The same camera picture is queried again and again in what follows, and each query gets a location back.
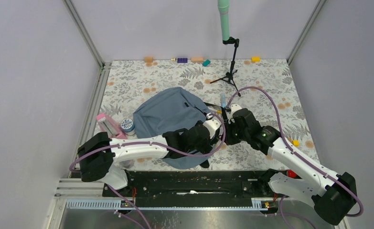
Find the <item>blue grey backpack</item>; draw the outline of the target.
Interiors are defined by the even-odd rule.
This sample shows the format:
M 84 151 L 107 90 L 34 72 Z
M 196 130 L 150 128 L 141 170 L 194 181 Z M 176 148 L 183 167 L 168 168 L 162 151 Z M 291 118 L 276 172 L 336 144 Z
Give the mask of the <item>blue grey backpack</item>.
M 165 89 L 145 101 L 133 113 L 138 138 L 162 135 L 204 122 L 210 109 L 201 98 L 181 87 Z

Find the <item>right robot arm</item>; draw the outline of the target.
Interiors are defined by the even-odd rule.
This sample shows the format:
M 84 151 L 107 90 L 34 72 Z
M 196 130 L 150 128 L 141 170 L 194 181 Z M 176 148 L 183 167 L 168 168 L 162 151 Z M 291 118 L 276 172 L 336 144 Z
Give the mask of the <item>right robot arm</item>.
M 269 197 L 278 193 L 299 200 L 335 226 L 356 204 L 356 180 L 348 172 L 339 174 L 309 158 L 277 129 L 262 126 L 246 108 L 234 104 L 225 109 L 223 118 L 228 144 L 246 142 L 254 150 L 271 156 L 298 175 L 298 178 L 291 178 L 268 169 L 258 184 L 260 194 Z

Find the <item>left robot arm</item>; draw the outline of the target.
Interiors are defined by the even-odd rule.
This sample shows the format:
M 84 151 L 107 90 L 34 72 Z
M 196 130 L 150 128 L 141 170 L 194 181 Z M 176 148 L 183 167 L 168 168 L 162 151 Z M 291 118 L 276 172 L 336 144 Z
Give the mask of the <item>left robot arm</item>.
M 100 132 L 78 148 L 75 164 L 79 165 L 82 182 L 101 181 L 119 195 L 127 196 L 132 191 L 131 181 L 126 171 L 115 163 L 148 157 L 175 159 L 207 155 L 219 128 L 218 121 L 207 120 L 197 122 L 190 129 L 141 139 L 110 138 L 106 132 Z

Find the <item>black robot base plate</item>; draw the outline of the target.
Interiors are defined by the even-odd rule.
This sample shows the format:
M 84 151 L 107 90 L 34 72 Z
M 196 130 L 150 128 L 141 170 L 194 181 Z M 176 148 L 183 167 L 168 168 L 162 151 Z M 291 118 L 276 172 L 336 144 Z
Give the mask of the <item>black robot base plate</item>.
M 142 208 L 250 207 L 252 198 L 282 197 L 265 181 L 266 171 L 129 171 L 118 193 Z

